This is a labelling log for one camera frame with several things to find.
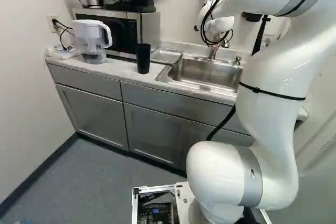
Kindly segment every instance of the baseboard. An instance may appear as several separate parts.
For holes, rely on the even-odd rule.
[[[41,175],[65,153],[78,139],[78,134],[73,134],[54,153],[52,153],[28,178],[25,179],[1,204],[0,219],[12,205],[39,179]]]
[[[80,134],[80,133],[78,133],[78,135],[83,140],[86,140],[86,141],[88,141],[90,143],[96,144],[96,145],[98,145],[100,147],[106,148],[106,149],[108,149],[110,151],[116,152],[116,153],[118,153],[120,155],[127,156],[127,157],[132,157],[132,158],[137,159],[139,161],[142,161],[144,163],[147,163],[147,164],[153,165],[155,167],[158,167],[160,169],[166,170],[166,171],[168,171],[170,173],[177,174],[177,175],[179,175],[181,177],[185,177],[185,178],[187,177],[186,172],[183,171],[183,170],[179,170],[179,169],[170,167],[169,165],[162,164],[162,163],[160,163],[158,161],[149,159],[147,157],[141,156],[141,155],[133,153],[133,152],[128,152],[128,151],[119,149],[119,148],[114,147],[112,145],[109,145],[107,143],[104,143],[104,142],[101,142],[99,140],[95,140],[93,138],[90,138],[90,137],[88,137],[86,135],[83,135],[83,134]]]

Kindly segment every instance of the gray carpet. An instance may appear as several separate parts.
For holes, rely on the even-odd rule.
[[[78,140],[2,218],[3,224],[131,223],[135,186],[186,179],[141,161]]]

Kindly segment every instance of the metal tray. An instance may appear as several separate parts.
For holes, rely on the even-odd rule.
[[[158,48],[151,54],[151,62],[174,65],[183,55],[181,50]]]

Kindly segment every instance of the power cord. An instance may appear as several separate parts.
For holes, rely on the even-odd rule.
[[[65,29],[61,32],[61,34],[60,34],[60,36],[59,36],[59,41],[61,42],[61,45],[62,45],[64,51],[66,51],[67,48],[63,45],[63,42],[62,42],[62,35],[63,35],[66,31],[68,31],[69,29],[70,29],[70,28],[65,28]]]
[[[54,26],[56,26],[56,23],[59,23],[60,25],[64,26],[65,28],[72,29],[71,27],[64,25],[63,23],[61,23],[60,21],[58,21],[58,20],[55,19],[55,18],[53,18],[53,19],[51,20],[51,22],[53,23]]]
[[[227,122],[232,118],[232,116],[235,113],[236,113],[236,105],[232,107],[228,115],[221,121],[221,123],[210,132],[210,134],[206,137],[206,141],[211,141],[214,135],[216,135],[216,133],[220,131],[221,128],[223,128],[225,124],[227,124]]]
[[[62,22],[58,21],[58,20],[55,19],[55,18],[53,18],[51,21],[52,21],[52,23],[53,23],[54,26],[59,27],[59,26],[57,25],[57,23],[59,23],[60,25],[62,25],[62,26],[65,27],[65,28],[62,28],[62,27],[61,27],[61,29],[63,29],[63,31],[62,31],[61,34],[59,35],[59,41],[60,41],[60,43],[61,43],[61,45],[62,45],[62,47],[63,47],[63,50],[66,51],[67,48],[63,45],[63,42],[62,42],[62,35],[63,35],[65,32],[70,33],[68,30],[73,30],[73,28],[64,25]]]
[[[216,5],[219,3],[219,1],[220,1],[220,0],[216,0],[215,3],[214,3],[213,5],[211,5],[211,7],[209,8],[209,10],[207,11],[207,13],[205,14],[205,16],[204,16],[204,18],[203,18],[203,20],[202,20],[202,23],[201,23],[201,38],[202,38],[202,41],[203,41],[204,43],[206,43],[206,45],[207,45],[208,47],[223,42],[224,39],[226,39],[226,37],[228,36],[228,33],[229,33],[229,31],[227,31],[227,32],[225,33],[224,37],[221,38],[221,39],[218,40],[218,41],[212,41],[212,40],[210,40],[210,39],[208,39],[208,38],[206,37],[206,31],[205,31],[205,28],[204,28],[204,27],[205,27],[205,23],[206,23],[207,19],[209,18],[209,16],[212,15],[212,11],[213,11],[214,8],[216,7]]]

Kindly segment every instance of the microwave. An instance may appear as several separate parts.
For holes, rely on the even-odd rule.
[[[160,13],[130,13],[104,9],[74,8],[76,19],[94,19],[110,27],[113,45],[108,56],[136,59],[136,45],[150,44],[152,51],[160,44]]]

